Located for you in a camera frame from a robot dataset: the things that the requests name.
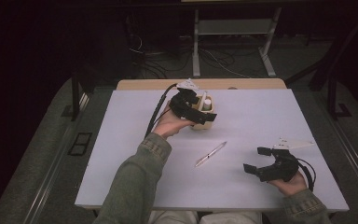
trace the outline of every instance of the wooden table edge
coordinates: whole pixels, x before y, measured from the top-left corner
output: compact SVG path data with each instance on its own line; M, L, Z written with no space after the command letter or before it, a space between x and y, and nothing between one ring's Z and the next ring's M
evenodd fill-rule
M117 84L117 91L166 90L171 84L186 79L123 79ZM262 90L287 89L280 78L194 78L191 79L202 90Z

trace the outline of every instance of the black cable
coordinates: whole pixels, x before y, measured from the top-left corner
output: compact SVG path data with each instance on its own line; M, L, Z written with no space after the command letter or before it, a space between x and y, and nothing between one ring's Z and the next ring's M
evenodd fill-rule
M147 64L147 63L145 63L145 67L149 68L149 71L153 68L156 71L158 71L159 73L161 73L164 78L167 78L167 75L165 75L165 72L161 71L158 67L150 65L150 64Z
M188 64L188 61L190 59L190 56L191 56L191 53L189 53L186 57L186 60L185 60L185 64L183 64L182 66L180 66L179 68L174 68L174 69L167 69L163 66L161 66L159 63L156 63L156 61L152 61L152 60L147 60L146 62L147 63L152 63L152 64L155 64L157 67L163 69L164 71L166 72L177 72L177 71L182 71Z
M316 181L316 172L315 172L315 169L313 169L313 167L307 162L307 161L304 161L304 160L301 160L299 158L297 158L298 161L303 161L305 162L309 167L310 169L312 169L312 172L313 172L313 180L312 180L312 183L315 184L315 181Z
M164 71L167 71L167 69L166 69L165 67L163 67L163 66L161 66L160 64L155 63L155 62L153 62L153 61L146 60L145 63L146 63L147 65L149 65L149 66L158 67L158 68L161 68L161 69L164 70Z
M180 52L179 54L182 56L183 54L186 54L188 52L192 52L192 48L191 47L186 47L184 49L180 49ZM161 56L161 55L166 55L166 53L161 53L161 54L156 54L156 55L145 55L148 59L148 61L153 61L153 62L167 62L167 61L172 61L172 60L177 60L177 57L173 57L172 55L170 54L167 54L167 56L169 58L158 58L158 56Z
M167 112L169 112L170 110L171 110L171 109L169 108L168 110L162 112L162 113L159 115L159 117L155 120L155 122L153 123L153 125L155 125L155 124L157 123L157 121L158 121L159 119L161 119L161 117L164 116L164 115L165 115Z
M156 116L157 116L159 110L161 109L162 103L164 103L165 98L167 97L168 91L169 91L170 89L172 89L173 87L175 87L176 85L177 85L177 83L172 84L172 85L169 86L169 87L167 88L167 90L161 95L161 98L159 99L159 102L158 102L158 104L157 104L157 106L156 106L156 109L155 109L155 111L154 111L154 113L153 113L153 116L152 116L152 118L151 118L150 121L149 121L149 125L147 126L147 131L146 131L145 137L147 137L147 136L152 132L153 126L154 126L154 124L155 124Z
M149 71L150 73L153 73L154 75L156 75L156 77L157 77L158 79L161 79L161 77L160 77L156 72L154 72L153 70L151 70L150 68L148 68L148 67L146 67L146 66L143 66L143 65L141 65L141 64L138 64L138 63L133 63L133 64L135 64L136 66L139 66L140 68L142 68L142 69L145 70L145 76L143 76L143 78L146 77L146 72Z
M250 56L252 54L255 54L255 53L258 53L258 49L252 51L252 52L249 52L249 53L237 53L240 49L248 49L249 47L245 47L245 44L244 44L244 41L242 40L242 38L240 38L240 44L234 49L234 52L232 53L229 53L227 52L227 50L218 50L218 49L214 49L215 51L218 51L218 52L221 52L222 54L226 54L226 55L229 55L228 57L234 57L234 56ZM216 43L216 42L212 42L212 44L214 44L215 47L219 48L219 43Z
M315 181L316 181L316 172L315 169L313 169L313 167L304 160L301 160L299 158L296 158L298 161L303 161L305 162L313 171L313 180L312 180L312 176L310 175L310 171L308 170L308 168L306 166L304 166L303 164L301 164L300 162L298 163L298 166L301 167L301 169L304 171L304 174L308 180L308 188L310 189L310 191L313 191L313 187L315 186Z

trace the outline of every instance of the floor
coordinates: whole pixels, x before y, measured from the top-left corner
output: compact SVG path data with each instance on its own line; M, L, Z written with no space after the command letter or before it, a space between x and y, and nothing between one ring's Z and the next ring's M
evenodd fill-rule
M263 36L201 39L201 77L268 77L257 50L263 41ZM136 49L144 50L146 55L145 61L136 62L138 78L192 77L188 42L191 41L184 36L180 57L151 47ZM311 42L309 46L305 42L304 36L274 39L269 57L277 78L286 79L317 62L330 47L329 42ZM325 111L326 89L310 91L311 77L312 73L288 88L293 90L350 207L348 212L334 214L332 222L358 223L358 166L349 159L353 157L349 147L358 157L358 104L344 86L338 85L337 102L350 110L351 117L331 120ZM0 223L92 222L95 212L74 206L74 201L114 88L106 83L98 86L93 94L82 99L80 115L71 121L70 114L66 113L72 103L71 81L62 86L1 199ZM92 133L87 151L83 156L67 155L78 133ZM271 223L287 223L282 212L267 215Z

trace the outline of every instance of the gray carpet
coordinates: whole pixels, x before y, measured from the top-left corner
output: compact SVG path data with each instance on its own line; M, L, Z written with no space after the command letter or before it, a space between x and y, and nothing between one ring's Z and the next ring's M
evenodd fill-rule
M214 57L224 58L229 63L229 70L249 77L267 77L257 47L262 40L252 37L241 39L240 44L233 44L232 39L207 40L200 45L211 52ZM269 57L279 78L285 79L322 58L330 43L311 42L304 45L304 37L276 39L270 50ZM167 78L187 78L192 76L192 63L188 46L184 46L184 54L177 60L165 54L149 56L149 64L163 69L142 70L139 78L156 78L157 75ZM219 68L217 63L204 51L200 60L201 77L241 77ZM343 146L325 113L325 90L311 92L307 84L312 74L301 78L291 85L296 99L304 113L310 129L321 149L327 164L337 177L342 194L350 211L336 213L333 223L358 223L358 177L353 171ZM90 210L74 206L75 198L82 176L92 151L92 145L98 135L110 94L114 87L99 87L89 96L89 102L76 122L62 117L62 111L71 104L71 83L68 81L57 93L50 110L41 122L33 141L10 181L0 202L0 223L22 223L29 209L33 207L35 196L46 174L51 171L50 165L62 149L62 159L58 169L50 180L51 188L45 190L45 203L34 218L28 217L27 223L91 223L94 214ZM339 124L358 152L358 104L343 86L338 86L337 98L351 111L352 117L340 118ZM70 137L63 139L65 132ZM92 133L91 141L84 156L69 156L66 151L74 143L77 133ZM287 223L282 212L268 213L271 223Z

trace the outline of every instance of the left hand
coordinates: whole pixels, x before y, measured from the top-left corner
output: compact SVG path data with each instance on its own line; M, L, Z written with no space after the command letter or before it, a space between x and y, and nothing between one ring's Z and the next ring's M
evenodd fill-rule
M299 171L297 171L295 176L288 182L279 179L271 180L269 183L277 187L284 196L291 196L307 189L307 183L305 182L304 176Z
M164 139L179 133L179 131L186 126L195 124L193 121L188 119L180 119L176 117L176 115L171 111L169 104L170 102L165 105L164 111L162 112L165 114L159 118L156 127L152 131Z

